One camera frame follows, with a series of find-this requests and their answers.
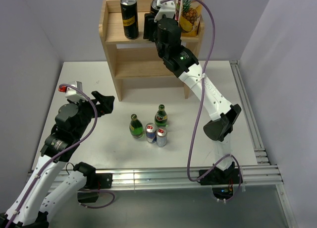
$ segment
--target bottle label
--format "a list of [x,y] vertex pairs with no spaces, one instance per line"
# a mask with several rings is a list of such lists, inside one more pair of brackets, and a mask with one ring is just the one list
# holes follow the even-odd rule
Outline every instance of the bottle label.
[[162,116],[162,115],[157,113],[156,114],[156,118],[157,118],[158,121],[166,120],[167,119],[167,115]]

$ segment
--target yellow fruit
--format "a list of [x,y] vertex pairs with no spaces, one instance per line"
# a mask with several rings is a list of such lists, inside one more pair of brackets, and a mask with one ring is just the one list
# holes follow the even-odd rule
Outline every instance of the yellow fruit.
[[193,25],[190,23],[190,21],[186,20],[183,16],[180,17],[179,24],[183,32],[190,32],[193,30]]

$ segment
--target yellow label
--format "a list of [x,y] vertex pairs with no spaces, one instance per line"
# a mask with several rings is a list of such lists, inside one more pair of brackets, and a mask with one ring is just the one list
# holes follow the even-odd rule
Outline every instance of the yellow label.
[[131,18],[127,20],[122,20],[123,26],[131,26],[135,22],[135,16],[132,16]]

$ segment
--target glass bottle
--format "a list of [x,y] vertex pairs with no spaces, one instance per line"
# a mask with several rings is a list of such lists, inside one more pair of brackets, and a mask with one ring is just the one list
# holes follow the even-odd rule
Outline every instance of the glass bottle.
[[163,104],[159,105],[158,112],[155,115],[154,121],[157,126],[166,126],[167,114],[165,112],[165,106]]
[[130,133],[134,138],[140,138],[143,135],[143,126],[136,114],[131,115]]

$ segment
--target white table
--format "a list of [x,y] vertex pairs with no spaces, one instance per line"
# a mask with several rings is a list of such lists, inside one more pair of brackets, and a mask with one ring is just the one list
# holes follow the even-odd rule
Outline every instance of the white table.
[[[240,98],[231,67],[228,61],[210,61],[206,73],[210,80],[232,104]],[[61,83],[81,81],[84,92],[91,96],[92,91],[103,95],[114,95],[115,90],[107,62],[65,62],[56,86],[56,91],[44,126],[33,168],[40,155],[45,139],[54,125],[57,111],[66,98],[58,92]],[[153,169],[184,168],[187,164],[190,140],[199,107],[199,99],[192,93],[184,99],[183,87],[177,78],[142,78],[124,82],[126,90],[122,102],[114,102],[112,114],[98,118],[92,135],[83,142],[73,154],[70,162],[80,161],[98,169]],[[154,122],[159,104],[164,104],[168,115],[167,145],[158,147],[150,144],[143,136],[132,138],[129,131],[130,116],[136,113],[143,126]],[[192,167],[207,167],[214,161],[214,143],[203,132],[203,126],[209,121],[203,110],[197,130]],[[257,165],[253,144],[248,131],[245,116],[240,113],[231,133],[233,155],[240,165]]]

